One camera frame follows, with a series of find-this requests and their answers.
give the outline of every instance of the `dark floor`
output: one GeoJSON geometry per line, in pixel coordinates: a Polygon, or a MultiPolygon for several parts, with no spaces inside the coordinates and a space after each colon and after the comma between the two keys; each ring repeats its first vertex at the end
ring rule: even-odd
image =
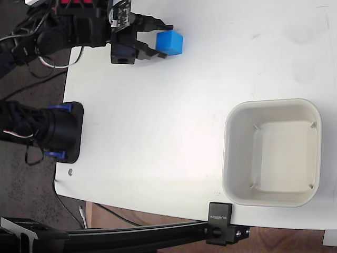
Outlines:
{"type": "MultiPolygon", "coordinates": [[[[23,2],[0,0],[0,37],[8,35],[25,18],[26,10],[27,6],[23,2]]],[[[66,64],[69,53],[69,50],[64,50],[52,55],[55,64],[66,64]]],[[[32,68],[39,74],[49,71],[37,61],[32,63],[32,68]]],[[[37,81],[25,66],[17,67],[0,80],[0,97],[37,81]]],[[[37,108],[58,104],[63,99],[64,85],[65,75],[62,75],[13,99],[37,108]]],[[[78,225],[53,194],[53,159],[45,158],[41,164],[30,167],[24,161],[24,146],[0,142],[0,150],[0,217],[31,218],[58,229],[77,229],[78,225]]],[[[32,159],[38,159],[38,155],[38,150],[33,150],[32,159]]],[[[84,205],[84,202],[64,197],[61,199],[80,219],[78,206],[84,205]]]]}

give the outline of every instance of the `square bowl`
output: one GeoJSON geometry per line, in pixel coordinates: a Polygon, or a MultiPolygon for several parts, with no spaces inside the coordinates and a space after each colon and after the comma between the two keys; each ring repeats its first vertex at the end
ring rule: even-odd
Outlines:
{"type": "Polygon", "coordinates": [[[239,205],[299,207],[320,181],[322,120],[305,99],[245,102],[225,126],[223,189],[239,205]]]}

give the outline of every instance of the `black cable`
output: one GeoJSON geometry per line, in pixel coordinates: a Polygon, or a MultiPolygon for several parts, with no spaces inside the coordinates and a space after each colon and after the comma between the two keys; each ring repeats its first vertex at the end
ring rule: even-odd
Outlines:
{"type": "Polygon", "coordinates": [[[134,222],[132,222],[132,221],[130,221],[130,220],[128,220],[128,219],[125,219],[124,217],[122,217],[122,216],[116,214],[114,211],[111,211],[109,208],[106,208],[105,206],[103,206],[103,205],[101,205],[101,204],[95,203],[95,205],[97,205],[98,207],[104,209],[105,211],[111,213],[112,215],[116,216],[117,218],[119,218],[119,219],[121,219],[121,220],[124,220],[125,222],[127,222],[127,223],[129,223],[129,224],[131,224],[131,225],[134,225],[134,226],[136,226],[136,227],[141,227],[141,226],[142,226],[142,225],[139,225],[139,224],[137,224],[137,223],[134,223],[134,222]]]}
{"type": "Polygon", "coordinates": [[[52,62],[51,65],[52,65],[53,67],[51,68],[51,71],[50,71],[48,74],[42,75],[42,76],[37,75],[37,74],[34,73],[34,71],[32,70],[31,66],[30,66],[27,62],[22,61],[22,60],[19,60],[19,61],[23,62],[23,63],[27,66],[29,73],[30,73],[33,77],[38,78],[38,79],[45,79],[45,78],[50,77],[50,76],[54,73],[54,70],[55,70],[55,62],[54,62],[53,59],[50,58],[49,56],[46,56],[46,55],[40,55],[40,54],[38,54],[37,56],[45,57],[46,59],[48,59],[48,60],[50,60],[50,61],[52,62]]]}
{"type": "Polygon", "coordinates": [[[73,3],[73,0],[70,0],[65,8],[68,9],[72,3],[73,3]]]}
{"type": "Polygon", "coordinates": [[[53,3],[53,0],[50,1],[49,5],[48,5],[48,8],[47,8],[47,11],[46,13],[43,15],[40,23],[37,25],[36,29],[34,31],[32,31],[31,33],[27,33],[27,34],[14,34],[14,35],[9,35],[9,36],[6,36],[4,38],[0,38],[0,42],[1,41],[4,41],[4,40],[7,40],[9,38],[21,38],[21,37],[29,37],[29,36],[32,36],[34,35],[35,33],[38,32],[38,30],[40,29],[40,27],[43,25],[43,23],[46,21],[46,19],[48,18],[50,12],[51,12],[51,9],[52,9],[52,4],[53,3]]]}
{"type": "Polygon", "coordinates": [[[62,200],[59,198],[59,196],[57,195],[57,192],[55,190],[55,181],[56,181],[56,166],[55,166],[55,170],[54,170],[54,180],[53,180],[53,191],[55,193],[55,196],[57,198],[57,200],[59,201],[59,203],[61,204],[61,206],[67,211],[67,213],[76,221],[76,223],[79,225],[79,227],[81,229],[84,229],[84,226],[80,223],[79,220],[76,219],[76,217],[72,214],[72,212],[69,211],[69,209],[63,204],[62,200]]]}
{"type": "Polygon", "coordinates": [[[44,83],[46,83],[46,82],[48,82],[48,81],[50,81],[50,80],[52,80],[52,79],[54,79],[54,78],[56,78],[56,77],[58,77],[58,76],[60,76],[60,75],[64,75],[64,74],[66,74],[66,73],[67,73],[67,71],[59,72],[59,73],[57,73],[57,74],[55,74],[55,75],[53,75],[53,76],[51,76],[51,77],[49,77],[49,78],[47,78],[47,79],[45,79],[45,80],[39,81],[39,82],[37,82],[37,83],[30,84],[30,85],[25,86],[25,87],[23,87],[23,88],[21,88],[21,89],[18,89],[18,90],[16,90],[16,91],[12,92],[11,94],[7,95],[6,97],[2,98],[2,99],[0,100],[0,102],[6,101],[7,99],[13,97],[14,95],[16,95],[16,94],[18,94],[18,93],[21,93],[21,92],[23,92],[23,91],[25,91],[25,90],[28,90],[28,89],[31,89],[31,88],[33,88],[33,87],[39,86],[39,85],[41,85],[41,84],[44,84],[44,83]]]}
{"type": "Polygon", "coordinates": [[[83,0],[79,0],[79,2],[80,2],[80,6],[81,6],[83,9],[85,9],[85,5],[84,5],[84,3],[83,3],[83,0]]]}

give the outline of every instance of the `black clamp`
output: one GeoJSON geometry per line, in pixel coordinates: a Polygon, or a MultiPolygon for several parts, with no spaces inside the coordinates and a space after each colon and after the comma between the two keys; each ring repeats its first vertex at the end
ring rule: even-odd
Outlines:
{"type": "Polygon", "coordinates": [[[250,227],[231,224],[232,204],[210,203],[207,244],[226,246],[246,239],[250,227]]]}

